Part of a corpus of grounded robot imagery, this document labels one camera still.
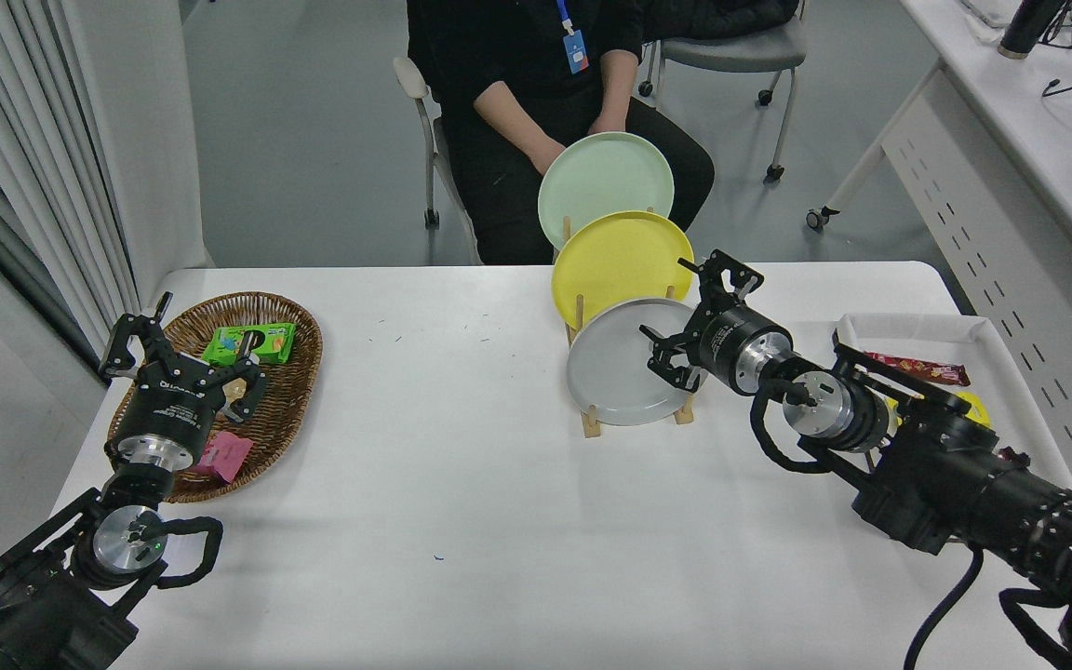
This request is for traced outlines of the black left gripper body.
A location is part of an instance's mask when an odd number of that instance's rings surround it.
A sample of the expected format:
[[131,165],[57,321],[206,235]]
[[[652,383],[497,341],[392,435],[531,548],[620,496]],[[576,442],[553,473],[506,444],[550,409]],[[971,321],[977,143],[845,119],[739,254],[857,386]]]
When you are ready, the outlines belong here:
[[179,370],[179,376],[158,362],[142,368],[122,422],[114,432],[117,447],[138,436],[167,438],[182,447],[206,445],[225,394],[220,386],[203,384],[211,382],[214,373],[199,359],[179,359],[172,369]]

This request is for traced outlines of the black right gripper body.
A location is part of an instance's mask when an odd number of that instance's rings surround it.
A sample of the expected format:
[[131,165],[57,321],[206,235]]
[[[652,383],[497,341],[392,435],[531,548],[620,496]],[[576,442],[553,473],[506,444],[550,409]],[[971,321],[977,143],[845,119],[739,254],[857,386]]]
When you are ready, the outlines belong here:
[[774,355],[774,323],[749,308],[715,314],[699,340],[699,356],[711,376],[736,394],[756,394],[760,372]]

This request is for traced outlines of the person's right hand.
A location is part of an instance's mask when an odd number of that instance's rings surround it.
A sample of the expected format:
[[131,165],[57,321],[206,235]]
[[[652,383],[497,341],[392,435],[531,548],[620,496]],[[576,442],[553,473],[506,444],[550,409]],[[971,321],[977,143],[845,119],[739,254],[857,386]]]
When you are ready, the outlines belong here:
[[566,145],[549,139],[549,137],[541,137],[530,142],[528,147],[523,149],[523,153],[528,158],[537,174],[544,177],[559,157],[565,153],[565,150]]

